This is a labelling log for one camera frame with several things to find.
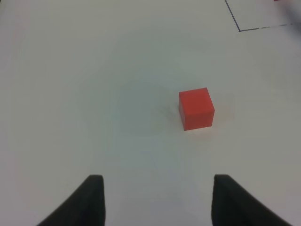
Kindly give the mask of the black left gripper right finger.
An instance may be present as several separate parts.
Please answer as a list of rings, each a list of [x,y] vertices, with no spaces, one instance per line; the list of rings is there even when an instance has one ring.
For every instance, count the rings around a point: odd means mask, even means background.
[[[211,219],[214,226],[288,226],[229,175],[215,175]]]

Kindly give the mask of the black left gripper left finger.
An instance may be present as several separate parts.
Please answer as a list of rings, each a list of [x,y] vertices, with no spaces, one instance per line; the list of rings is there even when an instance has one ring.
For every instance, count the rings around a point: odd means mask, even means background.
[[[90,175],[40,226],[104,226],[104,179]]]

